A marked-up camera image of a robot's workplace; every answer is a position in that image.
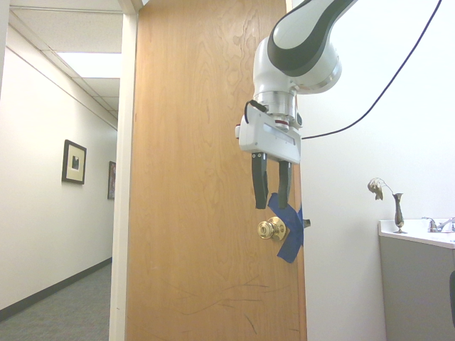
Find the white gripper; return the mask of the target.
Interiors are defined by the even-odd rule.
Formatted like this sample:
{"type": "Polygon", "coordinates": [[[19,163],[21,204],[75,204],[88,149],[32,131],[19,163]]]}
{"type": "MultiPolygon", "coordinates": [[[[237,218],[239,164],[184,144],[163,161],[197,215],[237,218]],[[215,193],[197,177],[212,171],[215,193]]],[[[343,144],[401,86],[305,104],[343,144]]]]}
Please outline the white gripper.
{"type": "Polygon", "coordinates": [[[291,190],[292,164],[301,161],[301,135],[290,127],[283,131],[277,127],[273,115],[253,99],[245,105],[240,124],[235,127],[235,138],[242,151],[252,153],[252,181],[255,207],[267,206],[267,155],[279,161],[278,205],[287,207],[291,190]]]}

